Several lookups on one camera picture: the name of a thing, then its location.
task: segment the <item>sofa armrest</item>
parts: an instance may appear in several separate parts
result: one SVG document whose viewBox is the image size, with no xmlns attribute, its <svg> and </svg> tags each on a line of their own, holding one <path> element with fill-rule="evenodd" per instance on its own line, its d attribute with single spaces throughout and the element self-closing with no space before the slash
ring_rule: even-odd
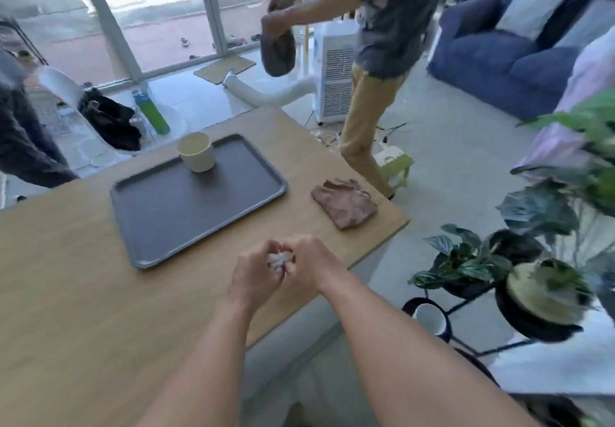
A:
<svg viewBox="0 0 615 427">
<path fill-rule="evenodd" d="M 500 0 L 468 0 L 447 8 L 440 19 L 442 38 L 452 40 L 493 28 L 501 15 Z"/>
</svg>

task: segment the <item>gray tray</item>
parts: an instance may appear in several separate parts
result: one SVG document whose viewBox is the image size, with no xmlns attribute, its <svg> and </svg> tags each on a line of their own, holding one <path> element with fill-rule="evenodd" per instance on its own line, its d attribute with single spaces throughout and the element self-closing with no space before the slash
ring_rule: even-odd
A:
<svg viewBox="0 0 615 427">
<path fill-rule="evenodd" d="M 113 185 L 113 210 L 135 267 L 168 259 L 288 190 L 245 137 L 232 134 L 213 148 L 216 165 L 204 173 L 177 157 Z"/>
</svg>

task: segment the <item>brown mat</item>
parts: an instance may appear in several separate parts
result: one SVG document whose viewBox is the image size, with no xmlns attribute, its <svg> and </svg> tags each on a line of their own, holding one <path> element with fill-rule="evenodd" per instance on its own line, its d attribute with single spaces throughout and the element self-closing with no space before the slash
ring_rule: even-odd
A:
<svg viewBox="0 0 615 427">
<path fill-rule="evenodd" d="M 239 74 L 255 64 L 255 62 L 248 58 L 239 55 L 230 55 L 226 58 L 222 58 L 220 61 L 216 61 L 216 63 L 212 63 L 195 71 L 194 74 L 206 81 L 210 81 L 212 84 L 219 84 L 225 79 L 226 73 L 231 69 L 235 71 L 235 74 Z"/>
</svg>

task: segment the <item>standing person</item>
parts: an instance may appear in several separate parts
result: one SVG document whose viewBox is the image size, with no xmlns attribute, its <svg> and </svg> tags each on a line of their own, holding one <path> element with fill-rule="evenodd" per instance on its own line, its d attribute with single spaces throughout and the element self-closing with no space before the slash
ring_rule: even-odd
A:
<svg viewBox="0 0 615 427">
<path fill-rule="evenodd" d="M 394 190 L 372 156 L 378 120 L 395 101 L 412 66 L 422 53 L 422 36 L 438 0 L 272 0 L 263 17 L 263 31 L 273 38 L 298 24 L 314 24 L 365 7 L 352 69 L 353 95 L 340 139 L 348 164 L 392 198 Z"/>
<path fill-rule="evenodd" d="M 18 58 L 0 48 L 0 171 L 54 188 L 79 177 L 30 104 L 22 84 L 27 75 Z"/>
<path fill-rule="evenodd" d="M 285 278 L 267 266 L 267 254 L 281 250 L 295 254 L 284 264 Z M 226 299 L 136 427 L 237 425 L 250 321 L 282 280 L 329 301 L 384 427 L 539 427 L 450 346 L 362 284 L 315 237 L 269 240 L 239 256 Z"/>
</svg>

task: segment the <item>wooden table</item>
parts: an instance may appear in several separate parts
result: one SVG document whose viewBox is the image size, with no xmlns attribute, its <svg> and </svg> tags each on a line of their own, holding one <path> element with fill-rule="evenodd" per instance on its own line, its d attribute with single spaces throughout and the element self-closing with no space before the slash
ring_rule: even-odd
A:
<svg viewBox="0 0 615 427">
<path fill-rule="evenodd" d="M 1 426 L 134 424 L 226 293 L 239 252 L 311 233 L 350 267 L 407 223 L 280 109 L 244 113 L 207 132 L 247 136 L 288 180 L 288 193 L 149 271 L 128 260 L 109 190 L 174 157 L 173 145 L 0 212 Z M 358 177 L 378 204 L 363 227 L 338 231 L 309 196 L 335 176 Z M 282 286 L 255 316 L 249 345 L 314 297 Z"/>
</svg>

